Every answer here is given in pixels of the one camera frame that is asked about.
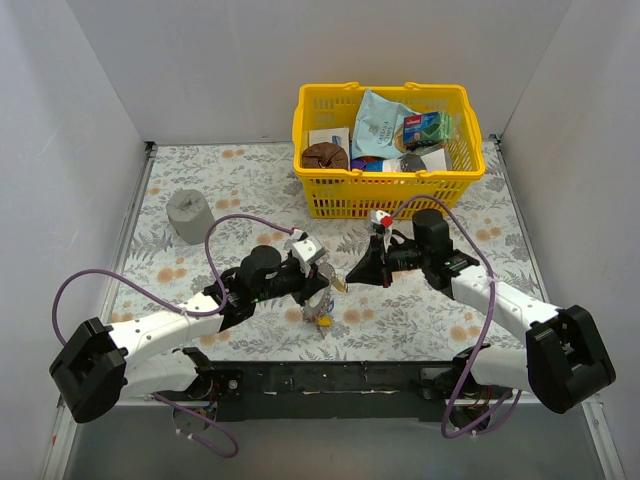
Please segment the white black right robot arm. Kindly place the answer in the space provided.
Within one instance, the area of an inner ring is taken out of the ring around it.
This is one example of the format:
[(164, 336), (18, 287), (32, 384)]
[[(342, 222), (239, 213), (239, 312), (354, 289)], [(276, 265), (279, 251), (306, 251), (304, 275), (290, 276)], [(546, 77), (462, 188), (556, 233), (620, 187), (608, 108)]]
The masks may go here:
[(478, 259), (454, 247), (438, 210), (414, 213), (411, 237), (392, 223), (390, 214), (370, 212), (369, 246), (347, 283), (388, 287), (394, 273), (419, 270), (432, 289), (489, 314), (522, 345), (470, 347), (454, 357), (450, 370), (427, 380), (428, 387), (469, 398), (488, 387), (523, 390), (562, 414), (615, 381), (613, 363), (586, 309), (562, 309), (496, 280)]

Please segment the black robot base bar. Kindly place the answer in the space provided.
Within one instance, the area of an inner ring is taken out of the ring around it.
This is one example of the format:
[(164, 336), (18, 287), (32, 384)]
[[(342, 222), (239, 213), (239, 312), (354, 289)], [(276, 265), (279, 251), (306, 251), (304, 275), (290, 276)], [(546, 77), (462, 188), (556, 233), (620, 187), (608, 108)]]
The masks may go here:
[(461, 369), (441, 361), (213, 362), (172, 401), (217, 406), (222, 422), (283, 419), (439, 420)]

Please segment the yellow key tag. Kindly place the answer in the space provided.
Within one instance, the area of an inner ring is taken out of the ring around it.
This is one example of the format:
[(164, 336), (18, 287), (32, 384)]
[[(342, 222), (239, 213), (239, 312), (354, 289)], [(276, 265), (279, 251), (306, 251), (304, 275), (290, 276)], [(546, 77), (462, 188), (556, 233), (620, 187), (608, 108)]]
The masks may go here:
[(333, 319), (330, 316), (322, 316), (316, 320), (316, 326), (319, 328), (328, 328), (332, 323)]

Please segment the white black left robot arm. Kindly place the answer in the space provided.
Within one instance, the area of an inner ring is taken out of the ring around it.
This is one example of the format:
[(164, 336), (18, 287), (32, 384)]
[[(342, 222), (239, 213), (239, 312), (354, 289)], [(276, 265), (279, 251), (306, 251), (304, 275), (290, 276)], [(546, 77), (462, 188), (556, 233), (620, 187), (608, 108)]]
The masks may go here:
[(301, 306), (329, 287), (319, 272), (324, 248), (309, 237), (292, 244), (286, 259), (258, 246), (241, 265), (176, 311), (108, 327), (97, 318), (84, 321), (64, 344), (50, 367), (62, 398), (78, 423), (91, 422), (119, 400), (126, 373), (144, 360), (205, 335), (215, 324), (221, 331), (255, 313), (262, 301), (290, 295)]

